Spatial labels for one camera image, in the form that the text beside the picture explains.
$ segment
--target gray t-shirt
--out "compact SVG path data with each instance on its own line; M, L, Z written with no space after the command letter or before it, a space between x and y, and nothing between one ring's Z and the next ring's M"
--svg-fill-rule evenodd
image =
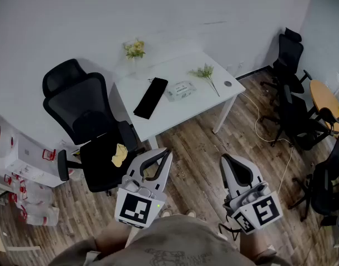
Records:
M75 244L50 266L83 265L87 252L96 250L94 238ZM288 265L282 259L263 257L261 265ZM213 233L207 224L188 216L156 219L141 230L123 250L91 262L91 266L252 266L251 260Z

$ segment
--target white desk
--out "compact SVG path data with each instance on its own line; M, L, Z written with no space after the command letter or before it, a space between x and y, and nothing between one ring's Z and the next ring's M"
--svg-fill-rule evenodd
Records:
M190 70L203 68L205 63L214 67L212 80L220 96L205 80L188 74ZM174 102L170 102L165 95L162 95L149 120L138 117L133 111L150 85L148 79L154 77L168 80L168 86L190 80L197 91ZM225 86L225 81L231 82L232 86ZM225 101L225 106L213 129L213 132L217 133L236 96L245 91L232 75L203 52L191 53L160 63L149 67L145 73L123 77L115 84L137 135L141 141L149 140L152 149L158 148L156 135Z

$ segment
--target black office chair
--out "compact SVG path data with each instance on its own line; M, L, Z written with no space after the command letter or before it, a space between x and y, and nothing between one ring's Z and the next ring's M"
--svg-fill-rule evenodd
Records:
M289 206L289 209L295 208L306 200L305 212L300 219L301 222L307 217L310 203L315 212L324 216L329 216L332 212L339 209L339 192L333 192L335 185L332 184L332 181L336 180L338 177L339 136L328 159L316 165L313 175L307 176L306 185L297 178L292 179L301 187L304 196L295 204ZM321 225L325 226L326 223L327 222L322 221Z
M263 115L260 119L261 122L264 119L268 119L276 124L280 124L275 140L271 143L272 147L274 147L283 131L285 131L285 134L293 144L296 143L307 151L328 135L335 134L333 129L335 123L333 122L334 117L329 109L321 109L321 117L330 123L330 128L315 119L309 119L305 101L292 95L288 85L284 85L283 88L280 94L280 106L278 107L279 119L266 115Z
M312 80L310 74L304 70L304 76L301 80L295 75L297 72L298 62L300 61L301 54L303 52L303 45L301 44L302 38L298 33L286 28L285 34L279 35L279 57L273 63L274 82L271 84L262 81L260 84L268 85L278 90L279 85L288 85L292 93L303 94L304 89L302 82L309 78Z
M104 77L99 73L86 74L71 59L48 72L42 87L45 110L75 145L86 143L80 148L80 158L89 190L100 192L116 187L136 156L137 141L130 125L114 118ZM111 161L117 144L128 150L121 167L115 167ZM62 180L68 180L68 168L76 168L63 151L58 155L58 165Z

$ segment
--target baseboard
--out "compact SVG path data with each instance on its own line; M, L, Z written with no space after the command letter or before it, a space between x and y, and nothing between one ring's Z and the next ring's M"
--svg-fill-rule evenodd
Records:
M270 67L270 68L269 68L269 67L270 67L270 66L265 66L265 67L263 67L263 68L254 70L254 71L252 71L252 72L249 72L249 73L247 73L247 74L244 74L244 75L242 75L242 76L237 77L236 80L241 80L241 79L243 79L243 78L245 78L245 77L248 77L248 76L250 76L250 75L252 75L252 74L255 74L255 73L257 73L257 72L260 72L260 71L263 71L263 70L266 70L266 69L270 70L271 67Z

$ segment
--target chair headrest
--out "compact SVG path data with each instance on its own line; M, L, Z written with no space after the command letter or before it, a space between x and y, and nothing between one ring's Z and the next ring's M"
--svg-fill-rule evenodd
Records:
M288 39L291 39L294 42L302 42L302 37L298 34L293 32L292 30L285 28L285 34Z

